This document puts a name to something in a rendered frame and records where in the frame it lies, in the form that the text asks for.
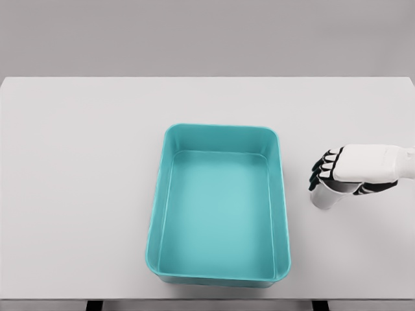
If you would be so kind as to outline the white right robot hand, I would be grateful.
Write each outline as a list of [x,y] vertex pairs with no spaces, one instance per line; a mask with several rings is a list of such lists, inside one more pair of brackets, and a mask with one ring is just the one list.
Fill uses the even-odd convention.
[[347,144],[330,149],[314,164],[309,190],[321,181],[357,183],[356,196],[395,187],[402,178],[399,165],[404,149],[385,144]]

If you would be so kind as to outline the white paper cup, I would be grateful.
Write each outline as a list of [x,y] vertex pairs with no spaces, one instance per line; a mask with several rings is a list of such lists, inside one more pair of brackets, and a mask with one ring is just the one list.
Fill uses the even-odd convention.
[[311,202],[319,209],[330,209],[347,195],[344,185],[337,181],[321,181],[311,191]]

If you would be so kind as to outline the teal rectangular plastic basket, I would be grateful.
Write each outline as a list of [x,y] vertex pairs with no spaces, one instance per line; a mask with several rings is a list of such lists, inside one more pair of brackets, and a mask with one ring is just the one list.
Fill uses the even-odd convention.
[[277,133],[174,124],[163,138],[145,261],[172,284],[268,288],[291,270]]

